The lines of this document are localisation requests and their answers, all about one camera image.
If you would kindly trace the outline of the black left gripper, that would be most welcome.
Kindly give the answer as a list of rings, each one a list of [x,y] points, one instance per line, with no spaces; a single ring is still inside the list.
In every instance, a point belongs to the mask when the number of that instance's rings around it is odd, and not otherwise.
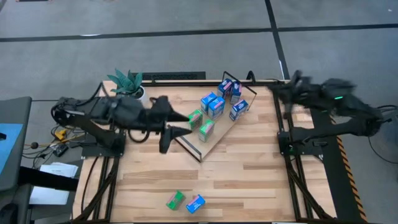
[[[157,98],[150,98],[151,108],[141,110],[142,130],[143,131],[164,131],[168,116],[171,114],[171,122],[188,122],[190,119],[185,115],[173,111],[169,103],[168,96],[161,95]],[[191,134],[192,130],[178,126],[168,125],[166,135],[170,139],[175,139],[184,135]]]

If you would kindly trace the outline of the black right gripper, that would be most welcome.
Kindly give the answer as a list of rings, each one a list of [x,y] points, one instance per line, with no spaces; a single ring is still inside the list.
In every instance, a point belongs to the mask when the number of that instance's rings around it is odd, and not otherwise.
[[[322,85],[312,83],[311,77],[302,76],[302,79],[296,86],[290,83],[283,85],[272,85],[270,91],[278,95],[288,95],[288,98],[281,99],[284,105],[284,118],[292,115],[294,104],[298,105],[321,105],[322,103]]]

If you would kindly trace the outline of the green cereal box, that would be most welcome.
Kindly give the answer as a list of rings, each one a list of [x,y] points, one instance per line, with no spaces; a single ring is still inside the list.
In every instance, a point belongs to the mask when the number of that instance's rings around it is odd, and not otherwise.
[[[199,128],[198,138],[202,142],[207,142],[213,133],[215,122],[207,119],[204,124]]]
[[[166,206],[171,210],[178,210],[185,199],[186,196],[183,192],[176,190],[167,201]]]
[[[197,109],[193,111],[191,114],[188,115],[189,121],[188,125],[189,128],[194,131],[196,128],[199,128],[202,125],[203,121],[203,113],[201,110]]]

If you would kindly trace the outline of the light blue Rice Krispies box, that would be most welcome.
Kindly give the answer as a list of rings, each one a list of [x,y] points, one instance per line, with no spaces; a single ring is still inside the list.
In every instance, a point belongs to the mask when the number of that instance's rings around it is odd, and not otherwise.
[[[217,99],[217,95],[214,94],[213,92],[210,92],[209,94],[202,97],[200,100],[200,107],[201,107],[202,112],[204,112],[205,114],[208,114],[209,104],[212,101],[214,101],[215,99]]]
[[[187,203],[185,207],[189,213],[194,214],[199,208],[202,208],[205,203],[205,199],[198,194],[194,199]]]
[[[218,96],[208,105],[208,116],[210,119],[215,120],[223,114],[225,100],[222,96]]]

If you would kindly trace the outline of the dark blue Frosted Flakes box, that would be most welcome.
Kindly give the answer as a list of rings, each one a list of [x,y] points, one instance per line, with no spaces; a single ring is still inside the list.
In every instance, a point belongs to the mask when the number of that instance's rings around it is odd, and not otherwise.
[[[248,108],[248,103],[246,100],[239,100],[231,107],[231,111],[229,113],[229,117],[232,121],[237,121],[246,111]]]
[[[230,103],[232,105],[236,104],[241,99],[242,87],[240,82],[232,83],[230,92]]]
[[[226,97],[231,93],[231,87],[233,82],[231,79],[226,78],[224,79],[217,88],[217,95],[221,96],[222,98],[226,99]]]

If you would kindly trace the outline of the black grille panel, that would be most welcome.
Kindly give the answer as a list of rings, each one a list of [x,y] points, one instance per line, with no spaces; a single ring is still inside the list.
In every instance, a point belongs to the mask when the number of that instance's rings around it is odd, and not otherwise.
[[[143,80],[206,80],[206,72],[148,72]]]

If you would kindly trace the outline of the artificial plant in white pot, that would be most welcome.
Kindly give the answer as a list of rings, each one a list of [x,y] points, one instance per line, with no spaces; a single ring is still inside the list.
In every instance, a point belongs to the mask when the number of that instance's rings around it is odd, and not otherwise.
[[[117,97],[131,97],[142,103],[149,101],[145,88],[142,86],[143,73],[132,73],[129,70],[125,75],[116,68],[115,75],[107,75],[107,77],[116,84],[116,88],[111,91],[116,93]]]

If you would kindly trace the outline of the black platform with hazard stripe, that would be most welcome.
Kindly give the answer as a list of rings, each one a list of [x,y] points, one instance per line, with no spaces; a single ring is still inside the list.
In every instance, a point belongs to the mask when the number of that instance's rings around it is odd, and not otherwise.
[[[336,212],[336,218],[324,223],[369,224],[341,138],[328,136],[314,141],[323,144],[323,165]]]

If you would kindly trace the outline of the grey metal stand leg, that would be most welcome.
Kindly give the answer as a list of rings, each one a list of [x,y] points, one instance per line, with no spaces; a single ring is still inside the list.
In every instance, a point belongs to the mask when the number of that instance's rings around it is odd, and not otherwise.
[[[383,123],[390,123],[391,121],[398,119],[398,109],[384,111],[383,115]]]

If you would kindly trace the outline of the small black controller box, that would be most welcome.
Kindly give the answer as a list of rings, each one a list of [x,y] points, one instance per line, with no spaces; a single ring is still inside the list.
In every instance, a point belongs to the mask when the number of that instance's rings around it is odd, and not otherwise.
[[[68,145],[66,144],[57,144],[53,147],[53,155],[56,157],[61,157],[68,150]]]

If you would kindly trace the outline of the white paper sheets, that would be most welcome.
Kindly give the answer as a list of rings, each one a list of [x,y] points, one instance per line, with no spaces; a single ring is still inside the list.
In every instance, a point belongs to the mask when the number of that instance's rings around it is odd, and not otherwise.
[[[77,173],[78,166],[53,162],[50,165],[41,165],[40,171],[49,174],[72,178]],[[46,187],[34,187],[30,195],[30,205],[66,205],[69,191],[56,190]]]

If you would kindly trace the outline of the black bar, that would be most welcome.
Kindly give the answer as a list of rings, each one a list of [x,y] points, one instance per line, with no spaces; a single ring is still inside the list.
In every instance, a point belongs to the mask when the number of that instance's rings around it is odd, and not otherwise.
[[[50,174],[33,168],[20,167],[18,184],[30,184],[38,187],[75,192],[78,187],[78,179]]]

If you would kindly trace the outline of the grey cart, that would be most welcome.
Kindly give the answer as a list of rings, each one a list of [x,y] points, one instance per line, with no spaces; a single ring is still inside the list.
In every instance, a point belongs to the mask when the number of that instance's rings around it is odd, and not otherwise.
[[[23,167],[21,166],[21,160],[31,103],[32,98],[29,96],[11,100],[0,100],[0,123],[23,124],[4,170],[0,173],[0,209],[9,203],[17,204],[17,224],[27,223],[29,199],[32,189],[30,184],[18,184],[19,169]]]

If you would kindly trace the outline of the blue panel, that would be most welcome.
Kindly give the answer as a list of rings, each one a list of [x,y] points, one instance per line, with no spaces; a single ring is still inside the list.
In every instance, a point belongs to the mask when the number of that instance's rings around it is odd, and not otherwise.
[[[23,124],[0,123],[0,134],[5,134],[6,138],[0,137],[0,173],[4,170],[6,162],[11,154],[17,138],[22,130]]]

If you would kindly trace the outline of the black chair base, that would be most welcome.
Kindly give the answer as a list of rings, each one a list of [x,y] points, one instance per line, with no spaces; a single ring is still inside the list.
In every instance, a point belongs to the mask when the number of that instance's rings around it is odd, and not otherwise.
[[[17,204],[6,204],[0,209],[0,224],[17,224],[17,214]]]

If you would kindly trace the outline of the wooden shelf with black frame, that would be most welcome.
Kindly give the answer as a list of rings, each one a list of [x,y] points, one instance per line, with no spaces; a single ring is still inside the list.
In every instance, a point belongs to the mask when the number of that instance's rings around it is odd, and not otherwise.
[[[223,72],[223,76],[221,82],[229,78],[232,82],[240,82],[242,84],[242,94],[240,100],[246,100],[248,103],[247,110],[250,109],[254,99],[256,98],[257,93],[250,87],[243,84],[241,80],[238,80],[236,77],[232,76],[232,74],[227,71]],[[232,121],[229,117],[229,113],[231,111],[231,107],[233,106],[230,103],[230,94],[226,97],[225,106],[223,114],[220,115],[217,119],[212,120],[209,118],[208,114],[203,113],[203,121],[202,125],[207,119],[210,119],[215,122],[215,127],[212,135],[208,139],[207,142],[202,142],[198,138],[199,128],[192,131],[191,134],[184,135],[175,139],[177,143],[179,143],[185,150],[187,150],[198,162],[202,162],[203,158],[216,146],[216,144],[220,141],[220,139],[236,124],[237,121]],[[189,128],[188,123],[183,126],[184,128]]]

